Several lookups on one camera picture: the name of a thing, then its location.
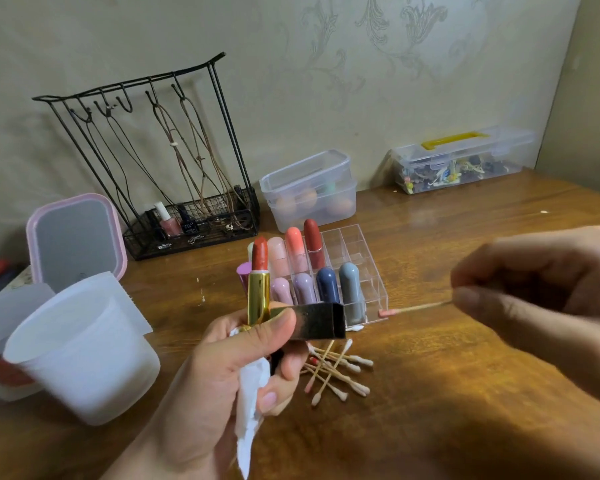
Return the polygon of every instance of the hand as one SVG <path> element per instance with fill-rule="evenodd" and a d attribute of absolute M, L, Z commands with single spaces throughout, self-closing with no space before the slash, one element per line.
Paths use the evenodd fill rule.
<path fill-rule="evenodd" d="M 451 286 L 460 310 L 600 399 L 600 227 L 485 244 Z"/>
<path fill-rule="evenodd" d="M 272 302 L 271 307 L 286 306 Z M 278 415 L 296 389 L 308 350 L 289 342 L 296 314 L 229 337 L 246 323 L 245 310 L 209 325 L 200 345 L 176 374 L 149 425 L 104 478 L 219 479 L 235 452 L 235 401 L 240 368 L 282 348 L 285 355 L 268 384 L 258 391 L 257 408 Z"/>

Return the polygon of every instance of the yellow handle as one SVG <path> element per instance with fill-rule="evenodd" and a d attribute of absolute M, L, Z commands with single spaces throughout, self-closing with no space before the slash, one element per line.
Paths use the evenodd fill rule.
<path fill-rule="evenodd" d="M 436 149 L 436 146 L 440 146 L 441 144 L 453 143 L 455 141 L 462 141 L 464 139 L 478 138 L 478 137 L 488 138 L 489 135 L 485 134 L 485 133 L 479 133 L 478 131 L 471 131 L 469 133 L 455 134 L 453 136 L 445 136 L 444 138 L 432 139 L 430 141 L 425 141 L 422 144 L 422 147 L 425 150 L 432 151 L 432 150 Z"/>

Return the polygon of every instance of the gold lipstick tube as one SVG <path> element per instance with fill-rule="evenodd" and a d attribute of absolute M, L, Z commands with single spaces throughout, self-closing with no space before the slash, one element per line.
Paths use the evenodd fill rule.
<path fill-rule="evenodd" d="M 269 320 L 271 275 L 268 271 L 252 271 L 249 274 L 247 294 L 247 320 L 249 326 Z"/>

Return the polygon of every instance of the clear storage box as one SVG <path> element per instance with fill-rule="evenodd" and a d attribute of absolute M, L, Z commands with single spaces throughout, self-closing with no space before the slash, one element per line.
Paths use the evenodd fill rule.
<path fill-rule="evenodd" d="M 396 182 L 416 194 L 519 172 L 522 167 L 504 157 L 535 138 L 533 131 L 495 126 L 393 148 Z"/>
<path fill-rule="evenodd" d="M 260 179 L 260 187 L 280 232 L 302 227 L 306 219 L 330 224 L 356 213 L 351 160 L 327 150 Z"/>
<path fill-rule="evenodd" d="M 345 320 L 347 327 L 371 323 L 380 320 L 378 318 L 378 310 L 386 310 L 389 305 L 384 283 L 376 268 L 376 263 L 371 257 L 371 252 L 367 246 L 367 242 L 362 234 L 359 225 L 341 227 L 334 230 L 323 231 L 322 250 L 324 253 L 324 264 L 332 268 L 338 280 L 338 293 L 340 302 L 344 305 Z M 304 243 L 304 255 L 296 255 L 292 257 L 292 250 L 287 249 L 287 258 L 275 261 L 272 266 L 272 277 L 275 270 L 284 269 L 284 276 L 276 275 L 277 278 L 284 278 L 288 281 L 289 290 L 291 291 L 294 303 L 299 303 L 296 297 L 294 288 L 294 279 L 298 274 L 306 273 L 311 277 L 315 296 L 319 296 L 318 286 L 315 281 L 315 275 L 320 271 L 320 268 L 314 269 L 312 266 L 311 252 L 306 250 L 306 242 Z M 346 263 L 352 262 L 358 267 L 360 272 L 360 288 L 364 298 L 364 302 L 359 303 L 344 303 L 342 288 L 340 286 L 340 275 L 338 271 L 340 267 Z M 364 314 L 358 311 L 362 306 L 365 310 Z"/>

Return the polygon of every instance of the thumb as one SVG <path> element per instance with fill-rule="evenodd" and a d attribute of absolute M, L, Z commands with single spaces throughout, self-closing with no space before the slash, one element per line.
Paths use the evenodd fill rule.
<path fill-rule="evenodd" d="M 295 327 L 296 313 L 288 308 L 272 320 L 213 343 L 218 348 L 216 356 L 225 367 L 240 369 L 282 348 L 291 338 Z"/>
<path fill-rule="evenodd" d="M 564 346 L 582 338 L 582 320 L 498 291 L 471 286 L 454 290 L 460 311 L 487 325 L 508 345 L 557 364 Z"/>

